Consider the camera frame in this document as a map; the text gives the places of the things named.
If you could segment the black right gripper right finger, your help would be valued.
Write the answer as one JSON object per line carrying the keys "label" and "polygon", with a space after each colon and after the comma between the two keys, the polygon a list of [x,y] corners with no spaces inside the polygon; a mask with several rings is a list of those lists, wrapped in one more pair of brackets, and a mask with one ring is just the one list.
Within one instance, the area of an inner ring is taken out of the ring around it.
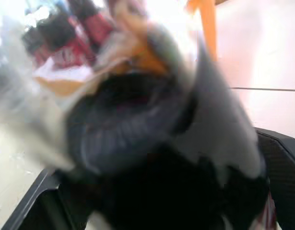
{"label": "black right gripper right finger", "polygon": [[295,138],[256,128],[263,153],[277,221],[283,230],[295,230]]}

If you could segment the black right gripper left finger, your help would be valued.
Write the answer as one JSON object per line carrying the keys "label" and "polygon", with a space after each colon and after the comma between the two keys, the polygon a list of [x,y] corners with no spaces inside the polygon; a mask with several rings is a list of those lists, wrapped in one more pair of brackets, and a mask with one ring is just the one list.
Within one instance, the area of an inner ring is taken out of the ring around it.
{"label": "black right gripper left finger", "polygon": [[53,170],[37,176],[2,230],[84,230],[91,210]]}

